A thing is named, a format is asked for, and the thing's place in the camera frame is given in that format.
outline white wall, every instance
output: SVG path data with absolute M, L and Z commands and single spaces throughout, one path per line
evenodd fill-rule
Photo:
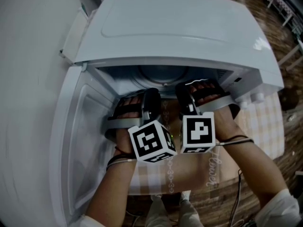
M 58 55 L 93 0 L 0 0 L 0 219 L 56 226 L 49 190 L 53 114 L 68 65 Z

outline washing machine door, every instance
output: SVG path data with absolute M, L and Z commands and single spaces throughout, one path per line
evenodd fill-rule
M 104 137 L 115 95 L 81 67 L 70 67 L 53 120 L 49 181 L 59 226 L 75 222 L 89 203 L 114 152 Z

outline checkered tablecloth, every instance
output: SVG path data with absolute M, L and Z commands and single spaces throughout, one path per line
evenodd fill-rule
M 180 127 L 177 100 L 162 102 L 163 124 L 172 133 L 180 150 Z M 250 104 L 235 119 L 272 159 L 284 153 L 284 128 L 277 93 L 261 104 Z M 130 195 L 175 193 L 207 188 L 238 176 L 239 167 L 223 147 L 206 154 L 178 154 L 155 164 L 138 162 L 130 185 Z

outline shoe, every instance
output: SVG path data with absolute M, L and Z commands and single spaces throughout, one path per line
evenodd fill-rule
M 154 202 L 157 198 L 162 198 L 162 194 L 151 195 L 151 200 Z
M 180 197 L 180 201 L 179 201 L 180 204 L 184 200 L 188 200 L 189 201 L 190 192 L 191 192 L 191 190 L 184 191 L 184 192 L 181 193 L 181 197 Z

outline clothing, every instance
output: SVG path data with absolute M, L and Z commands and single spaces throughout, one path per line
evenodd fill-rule
M 290 195 L 288 189 L 279 192 L 257 214 L 255 221 L 257 227 L 297 227 L 301 221 L 297 199 Z M 150 208 L 146 219 L 146 227 L 170 227 L 171 223 L 162 200 L 156 199 Z M 199 215 L 188 200 L 180 206 L 180 227 L 203 227 Z M 80 227 L 104 227 L 102 224 L 85 216 Z

